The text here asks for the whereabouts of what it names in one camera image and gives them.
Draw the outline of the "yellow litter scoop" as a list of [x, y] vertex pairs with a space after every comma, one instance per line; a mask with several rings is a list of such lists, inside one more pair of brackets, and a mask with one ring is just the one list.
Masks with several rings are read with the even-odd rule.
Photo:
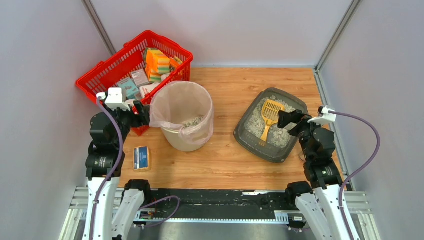
[[284, 111], [285, 106], [275, 100], [267, 99], [262, 106], [261, 116], [265, 122], [265, 128], [261, 136], [261, 140], [266, 142], [269, 134], [269, 130], [272, 125], [278, 123], [279, 111]]

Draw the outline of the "white bin with bag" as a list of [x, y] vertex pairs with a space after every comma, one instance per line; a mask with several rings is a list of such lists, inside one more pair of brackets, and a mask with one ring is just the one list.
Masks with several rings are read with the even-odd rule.
[[150, 124], [160, 128], [170, 145], [182, 152], [202, 148], [214, 133], [214, 103], [200, 84], [173, 81], [150, 103]]

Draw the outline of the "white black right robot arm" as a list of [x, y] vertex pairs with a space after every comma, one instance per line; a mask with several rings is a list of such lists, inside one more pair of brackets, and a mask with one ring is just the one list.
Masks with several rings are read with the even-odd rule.
[[298, 138], [304, 157], [306, 181], [288, 184], [286, 201], [302, 214], [318, 240], [358, 240], [352, 216], [346, 204], [341, 174], [333, 160], [336, 150], [334, 132], [323, 126], [333, 123], [336, 115], [321, 106], [317, 117], [303, 113], [279, 111], [277, 126], [295, 126], [289, 134]]

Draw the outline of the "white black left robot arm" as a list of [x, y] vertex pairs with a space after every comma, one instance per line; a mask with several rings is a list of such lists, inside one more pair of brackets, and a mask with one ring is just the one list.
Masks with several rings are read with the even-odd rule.
[[139, 100], [133, 109], [112, 110], [101, 100], [101, 112], [90, 120], [92, 141], [85, 162], [88, 187], [85, 240], [126, 240], [136, 213], [152, 199], [148, 180], [131, 179], [114, 213], [116, 193], [125, 160], [124, 142], [132, 128], [149, 124], [149, 108]]

